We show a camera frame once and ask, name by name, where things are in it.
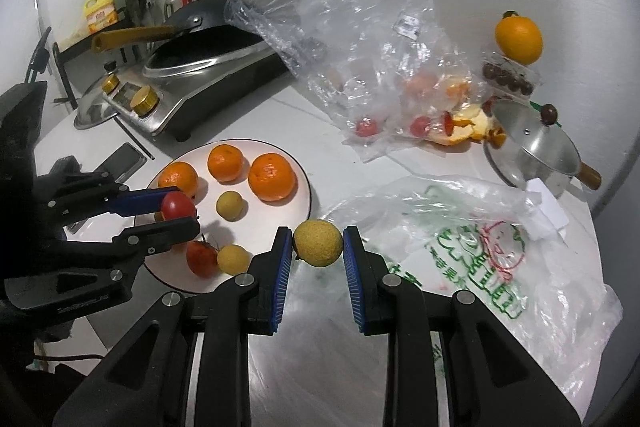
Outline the silver induction cooker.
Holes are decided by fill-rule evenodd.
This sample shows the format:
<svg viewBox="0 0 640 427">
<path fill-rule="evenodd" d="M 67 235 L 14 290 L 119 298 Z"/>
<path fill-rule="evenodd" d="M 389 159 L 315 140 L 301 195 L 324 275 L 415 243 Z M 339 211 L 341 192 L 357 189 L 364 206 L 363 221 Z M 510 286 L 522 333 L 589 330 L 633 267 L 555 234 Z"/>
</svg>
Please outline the silver induction cooker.
<svg viewBox="0 0 640 427">
<path fill-rule="evenodd" d="M 210 116 L 285 72 L 262 37 L 224 25 L 171 39 L 112 72 L 101 98 L 139 131 L 183 142 Z"/>
</svg>

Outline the yellow detergent bottle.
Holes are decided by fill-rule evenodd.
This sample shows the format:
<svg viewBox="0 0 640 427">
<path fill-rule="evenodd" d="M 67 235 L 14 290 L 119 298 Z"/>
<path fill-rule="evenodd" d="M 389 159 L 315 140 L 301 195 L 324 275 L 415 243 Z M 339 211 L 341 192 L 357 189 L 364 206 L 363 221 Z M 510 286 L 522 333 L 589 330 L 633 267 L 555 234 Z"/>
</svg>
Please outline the yellow detergent bottle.
<svg viewBox="0 0 640 427">
<path fill-rule="evenodd" d="M 114 0 L 86 0 L 82 12 L 90 35 L 118 22 Z"/>
</svg>

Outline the white paper receipt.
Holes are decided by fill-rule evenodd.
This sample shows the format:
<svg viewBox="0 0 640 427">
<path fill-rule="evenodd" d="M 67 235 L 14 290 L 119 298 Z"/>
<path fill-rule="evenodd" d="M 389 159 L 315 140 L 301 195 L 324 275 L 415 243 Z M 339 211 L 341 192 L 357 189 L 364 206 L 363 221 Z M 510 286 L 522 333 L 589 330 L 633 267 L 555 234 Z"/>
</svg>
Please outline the white paper receipt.
<svg viewBox="0 0 640 427">
<path fill-rule="evenodd" d="M 541 179 L 534 178 L 526 182 L 526 191 L 540 195 L 539 212 L 546 217 L 549 225 L 555 228 L 556 233 L 562 239 L 566 239 L 566 228 L 570 224 L 570 219 L 548 186 Z"/>
</svg>

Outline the black smartphone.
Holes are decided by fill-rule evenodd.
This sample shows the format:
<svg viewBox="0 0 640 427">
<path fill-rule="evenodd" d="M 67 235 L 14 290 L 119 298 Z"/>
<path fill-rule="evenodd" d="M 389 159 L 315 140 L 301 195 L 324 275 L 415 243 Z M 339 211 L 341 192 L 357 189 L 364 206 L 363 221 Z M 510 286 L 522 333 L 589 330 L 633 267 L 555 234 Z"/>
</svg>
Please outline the black smartphone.
<svg viewBox="0 0 640 427">
<path fill-rule="evenodd" d="M 146 156 L 131 143 L 122 144 L 111 153 L 92 173 L 78 171 L 79 176 L 97 176 L 100 179 L 112 179 L 123 184 L 136 173 L 148 160 Z"/>
</svg>

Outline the yellow longan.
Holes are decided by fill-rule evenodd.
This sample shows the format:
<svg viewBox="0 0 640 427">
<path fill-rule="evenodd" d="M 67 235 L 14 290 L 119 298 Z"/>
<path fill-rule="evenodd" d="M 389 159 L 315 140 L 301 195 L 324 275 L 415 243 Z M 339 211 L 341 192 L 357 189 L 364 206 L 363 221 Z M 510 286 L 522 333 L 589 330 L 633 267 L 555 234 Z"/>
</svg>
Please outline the yellow longan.
<svg viewBox="0 0 640 427">
<path fill-rule="evenodd" d="M 335 225 L 324 220 L 307 220 L 295 230 L 297 257 L 315 268 L 326 268 L 341 256 L 343 237 Z"/>
<path fill-rule="evenodd" d="M 251 257 L 242 246 L 230 244 L 218 251 L 217 265 L 221 272 L 235 277 L 247 271 Z"/>
<path fill-rule="evenodd" d="M 225 191 L 216 202 L 218 215 L 227 221 L 235 221 L 241 217 L 244 210 L 244 199 L 240 193 L 235 191 Z"/>
</svg>

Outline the clear crumpled plastic bag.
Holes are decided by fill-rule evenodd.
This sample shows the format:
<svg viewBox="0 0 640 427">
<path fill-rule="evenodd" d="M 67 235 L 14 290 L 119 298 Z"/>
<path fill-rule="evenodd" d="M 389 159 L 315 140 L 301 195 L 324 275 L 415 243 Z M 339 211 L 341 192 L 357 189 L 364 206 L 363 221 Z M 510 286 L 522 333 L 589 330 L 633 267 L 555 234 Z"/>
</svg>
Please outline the clear crumpled plastic bag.
<svg viewBox="0 0 640 427">
<path fill-rule="evenodd" d="M 435 0 L 229 0 L 224 17 L 279 55 L 364 161 L 459 143 L 457 124 L 489 96 Z"/>
</svg>

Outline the small steel saucepan with lid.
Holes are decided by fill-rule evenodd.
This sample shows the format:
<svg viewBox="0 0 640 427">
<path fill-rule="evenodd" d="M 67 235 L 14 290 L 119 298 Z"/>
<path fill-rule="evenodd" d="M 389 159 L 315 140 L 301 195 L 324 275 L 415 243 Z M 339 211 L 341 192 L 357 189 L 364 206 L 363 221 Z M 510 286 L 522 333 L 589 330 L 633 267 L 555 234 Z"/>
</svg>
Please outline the small steel saucepan with lid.
<svg viewBox="0 0 640 427">
<path fill-rule="evenodd" d="M 492 104 L 484 149 L 498 176 L 515 187 L 538 179 L 559 197 L 574 179 L 591 191 L 602 184 L 600 173 L 582 161 L 558 126 L 558 110 L 551 104 L 538 110 L 509 100 Z"/>
</svg>

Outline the large orange on box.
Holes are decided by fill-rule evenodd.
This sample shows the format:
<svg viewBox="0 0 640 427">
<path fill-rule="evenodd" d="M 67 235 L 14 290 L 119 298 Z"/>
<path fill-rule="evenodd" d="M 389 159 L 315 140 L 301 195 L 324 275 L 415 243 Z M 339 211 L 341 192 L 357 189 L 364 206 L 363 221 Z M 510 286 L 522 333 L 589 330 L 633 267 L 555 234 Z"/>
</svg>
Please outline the large orange on box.
<svg viewBox="0 0 640 427">
<path fill-rule="evenodd" d="M 501 53 L 524 66 L 537 62 L 544 52 L 544 38 L 537 24 L 517 12 L 504 12 L 495 27 L 495 40 Z"/>
</svg>

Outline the mandarin orange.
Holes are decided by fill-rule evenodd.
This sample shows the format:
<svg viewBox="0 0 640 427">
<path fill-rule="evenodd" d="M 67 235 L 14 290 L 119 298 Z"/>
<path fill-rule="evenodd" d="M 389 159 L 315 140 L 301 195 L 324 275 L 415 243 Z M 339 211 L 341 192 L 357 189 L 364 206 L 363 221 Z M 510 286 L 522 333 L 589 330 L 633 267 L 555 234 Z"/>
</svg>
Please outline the mandarin orange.
<svg viewBox="0 0 640 427">
<path fill-rule="evenodd" d="M 254 159 L 247 176 L 250 189 L 263 202 L 281 202 L 297 185 L 290 163 L 276 153 L 262 154 Z"/>
<path fill-rule="evenodd" d="M 159 188 L 177 187 L 183 194 L 194 198 L 198 193 L 198 173 L 185 161 L 174 161 L 167 165 L 157 179 Z"/>
<path fill-rule="evenodd" d="M 244 156 L 235 146 L 222 143 L 213 147 L 207 157 L 209 174 L 220 183 L 232 182 L 241 176 Z"/>
</svg>

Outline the oil bottle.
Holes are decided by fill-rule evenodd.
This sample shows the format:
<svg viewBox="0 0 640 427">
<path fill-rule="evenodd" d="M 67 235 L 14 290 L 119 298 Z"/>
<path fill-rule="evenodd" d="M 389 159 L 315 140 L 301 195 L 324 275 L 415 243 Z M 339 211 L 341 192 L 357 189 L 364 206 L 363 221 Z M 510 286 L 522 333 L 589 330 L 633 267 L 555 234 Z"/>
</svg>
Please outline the oil bottle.
<svg viewBox="0 0 640 427">
<path fill-rule="evenodd" d="M 164 20 L 168 20 L 172 14 L 182 7 L 181 0 L 165 0 L 163 8 Z"/>
</svg>

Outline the cherry tomato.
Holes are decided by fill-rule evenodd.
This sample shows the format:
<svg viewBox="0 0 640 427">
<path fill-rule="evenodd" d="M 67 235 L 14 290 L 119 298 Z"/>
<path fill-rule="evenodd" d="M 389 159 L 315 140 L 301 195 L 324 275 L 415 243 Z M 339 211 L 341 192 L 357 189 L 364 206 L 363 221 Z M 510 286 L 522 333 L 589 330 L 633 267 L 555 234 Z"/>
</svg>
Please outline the cherry tomato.
<svg viewBox="0 0 640 427">
<path fill-rule="evenodd" d="M 217 249 L 205 241 L 191 241 L 186 246 L 186 264 L 201 279 L 209 279 L 217 273 L 217 255 Z"/>
<path fill-rule="evenodd" d="M 173 191 L 166 194 L 160 204 L 160 213 L 164 220 L 195 218 L 196 207 L 186 194 Z"/>
</svg>

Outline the clear box of chestnuts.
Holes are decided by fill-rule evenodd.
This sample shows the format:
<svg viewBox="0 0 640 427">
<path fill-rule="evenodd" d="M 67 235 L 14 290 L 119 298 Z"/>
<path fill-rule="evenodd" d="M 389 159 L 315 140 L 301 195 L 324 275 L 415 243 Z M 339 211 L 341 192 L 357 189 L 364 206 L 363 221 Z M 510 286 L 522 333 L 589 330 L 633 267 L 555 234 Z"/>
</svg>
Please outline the clear box of chestnuts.
<svg viewBox="0 0 640 427">
<path fill-rule="evenodd" d="M 528 102 L 541 86 L 538 72 L 496 51 L 484 51 L 480 73 L 501 98 Z"/>
</svg>

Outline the printed flat plastic bag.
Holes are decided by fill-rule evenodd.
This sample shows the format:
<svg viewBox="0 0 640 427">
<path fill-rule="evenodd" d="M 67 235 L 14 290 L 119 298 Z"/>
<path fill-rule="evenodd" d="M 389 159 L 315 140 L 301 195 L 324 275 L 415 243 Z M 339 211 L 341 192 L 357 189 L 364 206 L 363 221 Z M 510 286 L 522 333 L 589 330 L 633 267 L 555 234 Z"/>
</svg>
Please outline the printed flat plastic bag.
<svg viewBox="0 0 640 427">
<path fill-rule="evenodd" d="M 544 215 L 540 195 L 464 176 L 406 176 L 324 217 L 355 225 L 390 272 L 424 291 L 471 291 L 586 415 L 623 307 Z"/>
</svg>

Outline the orange peel pieces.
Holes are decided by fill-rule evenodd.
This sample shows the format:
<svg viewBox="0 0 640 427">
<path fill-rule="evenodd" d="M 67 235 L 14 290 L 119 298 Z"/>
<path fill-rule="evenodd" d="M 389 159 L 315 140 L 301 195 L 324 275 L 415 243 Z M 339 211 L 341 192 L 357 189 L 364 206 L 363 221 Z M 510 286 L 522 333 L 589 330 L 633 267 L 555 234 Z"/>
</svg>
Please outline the orange peel pieces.
<svg viewBox="0 0 640 427">
<path fill-rule="evenodd" d="M 449 77 L 438 84 L 456 105 L 443 113 L 440 123 L 427 132 L 427 141 L 440 146 L 455 146 L 468 141 L 486 141 L 495 148 L 503 146 L 506 132 L 492 116 L 498 96 L 493 95 L 482 104 L 473 102 L 472 82 L 462 77 Z"/>
</svg>

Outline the white round plate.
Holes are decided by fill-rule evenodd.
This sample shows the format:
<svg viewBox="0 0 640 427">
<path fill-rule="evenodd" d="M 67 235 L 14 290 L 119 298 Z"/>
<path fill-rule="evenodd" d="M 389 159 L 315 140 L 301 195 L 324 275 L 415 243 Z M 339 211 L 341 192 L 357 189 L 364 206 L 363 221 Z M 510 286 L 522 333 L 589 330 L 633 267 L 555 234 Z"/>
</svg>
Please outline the white round plate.
<svg viewBox="0 0 640 427">
<path fill-rule="evenodd" d="M 297 228 L 311 213 L 311 188 L 297 160 L 272 144 L 224 140 L 171 161 L 149 187 L 178 186 L 166 219 L 198 215 L 201 232 L 191 241 L 152 254 L 145 268 L 160 282 L 206 294 L 270 251 L 278 228 Z"/>
</svg>

